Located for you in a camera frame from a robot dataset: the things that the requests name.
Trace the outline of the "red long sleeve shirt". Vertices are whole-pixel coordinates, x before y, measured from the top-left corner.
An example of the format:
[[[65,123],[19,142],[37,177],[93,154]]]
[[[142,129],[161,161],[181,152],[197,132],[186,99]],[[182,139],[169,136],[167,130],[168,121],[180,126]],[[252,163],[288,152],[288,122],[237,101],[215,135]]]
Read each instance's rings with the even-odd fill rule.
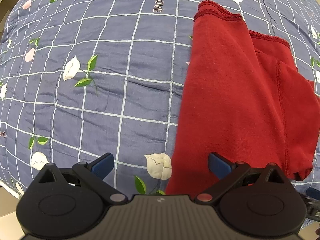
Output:
[[[289,44],[249,30],[241,15],[215,2],[201,2],[166,194],[195,197],[214,184],[212,152],[252,167],[276,163],[287,178],[304,180],[318,134],[319,98]]]

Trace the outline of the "blue floral plaid quilt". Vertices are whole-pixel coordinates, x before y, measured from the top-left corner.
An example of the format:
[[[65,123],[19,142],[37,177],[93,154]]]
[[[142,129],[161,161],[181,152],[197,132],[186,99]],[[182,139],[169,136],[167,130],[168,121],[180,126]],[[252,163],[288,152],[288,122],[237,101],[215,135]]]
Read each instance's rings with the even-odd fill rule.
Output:
[[[19,0],[1,37],[1,186],[20,198],[46,163],[111,152],[110,185],[163,192],[201,1]],[[212,1],[287,40],[319,82],[315,0]]]

